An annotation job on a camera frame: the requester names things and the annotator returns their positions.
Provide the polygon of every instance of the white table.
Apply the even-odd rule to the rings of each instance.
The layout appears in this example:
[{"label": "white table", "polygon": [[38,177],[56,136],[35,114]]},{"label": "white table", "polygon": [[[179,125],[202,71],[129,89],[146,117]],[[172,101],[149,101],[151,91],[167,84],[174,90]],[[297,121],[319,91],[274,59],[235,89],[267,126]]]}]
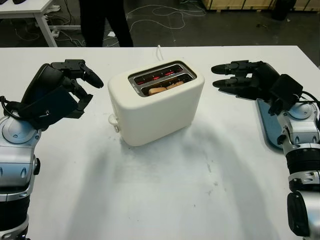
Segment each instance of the white table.
[{"label": "white table", "polygon": [[[212,87],[211,66],[265,61],[320,95],[320,71],[296,46],[164,47],[205,84],[190,127],[141,147],[108,123],[107,86],[80,119],[42,133],[29,208],[32,240],[301,240],[289,229],[289,171],[268,148],[254,101]],[[105,82],[156,62],[156,48],[2,48],[0,95],[19,101],[43,63],[85,59]]]},{"label": "white table", "polygon": [[20,4],[14,4],[12,0],[0,5],[0,19],[35,18],[49,47],[57,47],[44,17],[53,0],[26,0]]}]

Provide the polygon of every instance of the black pants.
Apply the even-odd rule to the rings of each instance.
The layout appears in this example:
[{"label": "black pants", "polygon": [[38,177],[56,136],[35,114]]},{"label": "black pants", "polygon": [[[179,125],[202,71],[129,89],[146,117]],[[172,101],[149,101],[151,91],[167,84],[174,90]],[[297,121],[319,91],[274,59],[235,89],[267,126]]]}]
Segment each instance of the black pants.
[{"label": "black pants", "polygon": [[79,0],[81,32],[87,47],[102,47],[105,20],[115,33],[120,47],[133,47],[123,0]]}]

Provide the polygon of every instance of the table leg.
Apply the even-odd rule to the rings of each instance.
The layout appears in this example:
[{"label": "table leg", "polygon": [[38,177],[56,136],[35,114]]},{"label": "table leg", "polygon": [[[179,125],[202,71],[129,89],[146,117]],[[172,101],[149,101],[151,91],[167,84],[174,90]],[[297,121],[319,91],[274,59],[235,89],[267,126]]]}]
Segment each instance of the table leg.
[{"label": "table leg", "polygon": [[45,16],[41,14],[34,14],[34,17],[39,25],[39,28],[41,29],[41,32],[48,43],[49,47],[57,47],[56,41],[54,37],[51,34],[51,31],[49,29],[49,26],[47,24]]}]

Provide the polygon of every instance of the leg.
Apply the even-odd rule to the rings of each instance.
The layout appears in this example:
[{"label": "leg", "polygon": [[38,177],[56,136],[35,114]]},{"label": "leg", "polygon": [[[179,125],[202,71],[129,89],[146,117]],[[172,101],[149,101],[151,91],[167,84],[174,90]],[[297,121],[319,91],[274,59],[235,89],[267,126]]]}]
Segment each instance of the leg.
[{"label": "leg", "polygon": [[103,6],[106,18],[118,38],[120,47],[133,47],[123,0],[106,0]]},{"label": "leg", "polygon": [[105,20],[102,6],[98,1],[79,0],[81,32],[86,47],[102,47]]},{"label": "leg", "polygon": [[49,26],[47,24],[47,21],[45,17],[41,14],[34,14],[34,17],[39,25],[39,28],[41,29],[41,32],[48,43],[49,47],[57,47],[56,41],[54,37],[51,34],[51,31],[49,29]]}]

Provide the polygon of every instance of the toaster slot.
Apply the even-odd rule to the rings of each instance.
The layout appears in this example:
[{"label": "toaster slot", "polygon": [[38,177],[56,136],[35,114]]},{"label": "toaster slot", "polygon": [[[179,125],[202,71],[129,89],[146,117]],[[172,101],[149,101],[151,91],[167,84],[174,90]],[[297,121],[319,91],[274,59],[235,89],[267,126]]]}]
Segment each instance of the toaster slot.
[{"label": "toaster slot", "polygon": [[183,69],[181,66],[173,65],[173,66],[169,66],[169,67],[163,68],[158,71],[150,72],[150,73],[144,74],[142,76],[135,77],[134,82],[137,85],[142,85],[142,84],[146,84],[146,83],[149,83],[152,81],[161,80],[162,78],[165,78],[165,77],[173,75],[173,74],[180,73],[182,71],[183,71]]},{"label": "toaster slot", "polygon": [[132,74],[128,80],[138,95],[148,97],[196,78],[183,62],[175,61]]},{"label": "toaster slot", "polygon": [[166,90],[185,84],[191,81],[192,79],[193,78],[189,74],[184,73],[179,76],[175,76],[157,83],[150,84],[146,87],[141,88],[141,91],[145,96],[151,96],[156,93],[164,92]]}]

